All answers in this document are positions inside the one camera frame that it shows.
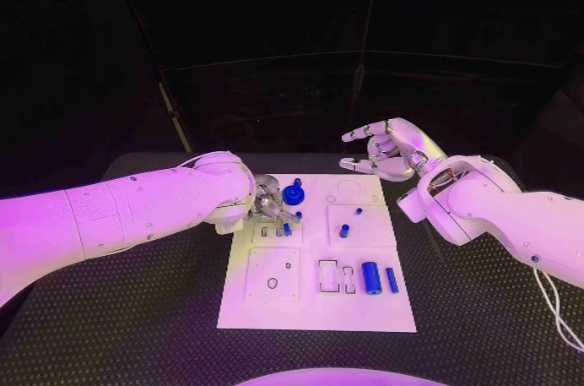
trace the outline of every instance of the black mesh tabletop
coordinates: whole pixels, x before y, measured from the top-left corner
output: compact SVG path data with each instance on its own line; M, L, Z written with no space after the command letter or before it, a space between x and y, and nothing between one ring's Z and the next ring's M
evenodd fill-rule
M333 154L240 156L254 173L349 173ZM188 158L124 155L106 179ZM231 235L202 224L39 280L0 340L2 384L231 385L306 367L452 385L584 384L584 354L560 339L531 268L491 236L456 247L410 222L395 199L414 184L383 181L417 333L218 329ZM584 334L584 291L557 285Z

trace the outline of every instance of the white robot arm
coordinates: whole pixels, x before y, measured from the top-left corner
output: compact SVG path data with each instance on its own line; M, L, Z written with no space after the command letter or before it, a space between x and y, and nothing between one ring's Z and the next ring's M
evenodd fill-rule
M524 264L584 288L583 201L551 192L522 193L492 161L447 157L403 118L358 128L344 141L365 137L370 159L345 158L339 165L390 181L419 173L417 187L398 200L413 222L427 218L456 245L489 232Z
M251 214L297 222L279 206L279 182L254 176L230 152L198 157L192 168L0 201L0 307L54 270L126 251L197 226L227 234Z

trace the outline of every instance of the white board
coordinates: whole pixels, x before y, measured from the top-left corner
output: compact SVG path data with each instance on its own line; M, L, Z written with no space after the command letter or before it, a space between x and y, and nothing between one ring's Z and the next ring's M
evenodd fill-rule
M290 236L277 236L276 225L256 217L235 233L218 328L417 332L378 177L274 177L282 188L302 179L306 199L284 206L302 212L302 222L292 225ZM344 224L351 227L346 238L339 236ZM367 294L362 278L370 261L378 263L384 290L375 296ZM398 293L390 291L385 268L394 268ZM322 291L322 280L325 288L339 291Z

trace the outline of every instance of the blue object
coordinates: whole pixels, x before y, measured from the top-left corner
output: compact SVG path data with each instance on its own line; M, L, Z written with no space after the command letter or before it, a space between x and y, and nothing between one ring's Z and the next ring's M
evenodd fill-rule
M349 235L349 224L344 224L344 226L341 227L339 236L341 238L346 238L348 235Z
M378 295L381 293L381 279L378 264L375 262L362 264L362 280L365 281L368 295Z
M390 280L390 289L393 290L393 293L400 293L398 282L395 281L394 268L387 268L385 272L387 272L387 279Z
M305 189L302 186L302 180L295 179L295 184L287 186L283 190L283 201L290 206L296 206L305 200Z

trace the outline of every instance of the cable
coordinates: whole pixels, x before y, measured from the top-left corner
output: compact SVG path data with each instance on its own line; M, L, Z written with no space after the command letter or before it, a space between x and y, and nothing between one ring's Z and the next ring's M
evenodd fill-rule
M198 160L199 158L202 158L205 155L211 155L211 154L225 154L230 151L214 151L214 152L208 152L207 154L202 154L199 156L195 156L194 158L191 158L189 160L186 160L181 165L178 165L176 167L181 168L181 166L185 166L186 164L189 164L191 162L194 162L195 160Z
M560 336L563 337L563 340L564 340L566 344L569 344L569 346L571 346L577 351L584 352L584 343L582 342L579 336L573 332L573 329L569 327L569 324L566 324L566 321L563 320L563 318L560 316L560 295L557 293L557 286L554 285L554 282L551 281L550 275L545 272L543 272L543 273L544 273L545 279L548 280L551 290L554 291L554 298L556 298L556 304L557 304L556 308L554 308L554 306L551 304L551 300L550 300L548 292L545 291L545 288L544 288L544 284L541 283L541 279L540 279L540 275L538 275L538 269L534 268L534 275L535 275L535 280L538 281L541 293L544 294L544 298L545 298L545 302L548 303L550 310L554 313L556 322L557 322L557 332L560 333ZM567 331L569 335L573 337L577 344L574 344L566 338L566 334L564 334L563 330Z

